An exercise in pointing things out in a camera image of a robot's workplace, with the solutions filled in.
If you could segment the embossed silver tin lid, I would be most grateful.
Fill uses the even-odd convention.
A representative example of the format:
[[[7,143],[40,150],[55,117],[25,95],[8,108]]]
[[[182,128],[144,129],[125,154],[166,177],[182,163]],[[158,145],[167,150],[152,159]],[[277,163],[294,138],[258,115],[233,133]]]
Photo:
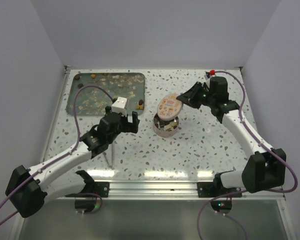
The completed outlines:
[[[166,95],[157,106],[157,115],[163,121],[175,119],[183,108],[183,103],[177,100],[179,95],[172,93]]]

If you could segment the white chocolate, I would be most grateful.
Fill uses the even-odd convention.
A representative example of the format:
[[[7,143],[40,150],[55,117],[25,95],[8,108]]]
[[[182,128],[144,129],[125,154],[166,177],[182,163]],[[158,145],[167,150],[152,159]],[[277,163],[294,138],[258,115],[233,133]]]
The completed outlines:
[[[171,131],[172,128],[173,128],[173,127],[172,127],[170,124],[165,125],[165,126],[164,126],[164,131],[165,131],[165,132],[169,132],[169,131]]]

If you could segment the metal tweezers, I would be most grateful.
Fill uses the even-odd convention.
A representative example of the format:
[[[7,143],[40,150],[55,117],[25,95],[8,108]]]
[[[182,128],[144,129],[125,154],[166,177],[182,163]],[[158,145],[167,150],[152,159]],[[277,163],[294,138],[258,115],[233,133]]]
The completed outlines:
[[[115,145],[114,143],[110,144],[105,152],[103,152],[107,166],[112,169],[114,166],[114,157],[115,157]]]

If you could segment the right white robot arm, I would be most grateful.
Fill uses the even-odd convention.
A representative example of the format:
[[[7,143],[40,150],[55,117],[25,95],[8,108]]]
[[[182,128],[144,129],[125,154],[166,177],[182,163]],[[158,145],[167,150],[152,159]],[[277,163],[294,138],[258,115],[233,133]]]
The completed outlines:
[[[177,96],[177,100],[193,109],[209,107],[212,115],[232,133],[247,157],[242,171],[217,173],[211,192],[222,197],[231,189],[256,193],[283,185],[286,153],[281,148],[273,148],[251,126],[239,104],[229,98],[225,77],[214,76],[205,83],[196,82],[188,91]]]

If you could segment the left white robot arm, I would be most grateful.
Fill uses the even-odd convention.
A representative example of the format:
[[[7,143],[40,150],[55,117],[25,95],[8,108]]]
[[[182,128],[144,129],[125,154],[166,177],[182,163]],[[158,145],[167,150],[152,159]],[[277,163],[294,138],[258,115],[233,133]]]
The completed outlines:
[[[91,129],[77,138],[70,148],[54,158],[30,168],[16,167],[9,179],[5,194],[17,212],[28,218],[54,198],[49,185],[72,168],[104,153],[121,133],[139,130],[139,118],[132,112],[132,121],[123,109],[105,108],[105,115]]]

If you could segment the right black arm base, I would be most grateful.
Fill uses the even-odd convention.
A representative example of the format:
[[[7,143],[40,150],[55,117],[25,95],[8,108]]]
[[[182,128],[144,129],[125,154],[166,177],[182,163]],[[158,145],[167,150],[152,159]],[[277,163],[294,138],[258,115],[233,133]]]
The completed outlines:
[[[216,187],[213,182],[197,182],[197,195],[199,198],[215,198],[220,195],[232,193],[233,198],[241,198],[242,193],[236,193],[236,188]]]

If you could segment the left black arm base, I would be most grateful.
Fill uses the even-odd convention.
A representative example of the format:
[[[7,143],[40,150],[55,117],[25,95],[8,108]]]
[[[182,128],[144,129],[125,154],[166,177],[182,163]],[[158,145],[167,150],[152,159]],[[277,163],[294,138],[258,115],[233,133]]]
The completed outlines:
[[[67,194],[66,197],[95,197],[98,195],[101,198],[109,196],[110,183],[106,181],[95,181],[88,183],[79,193]]]

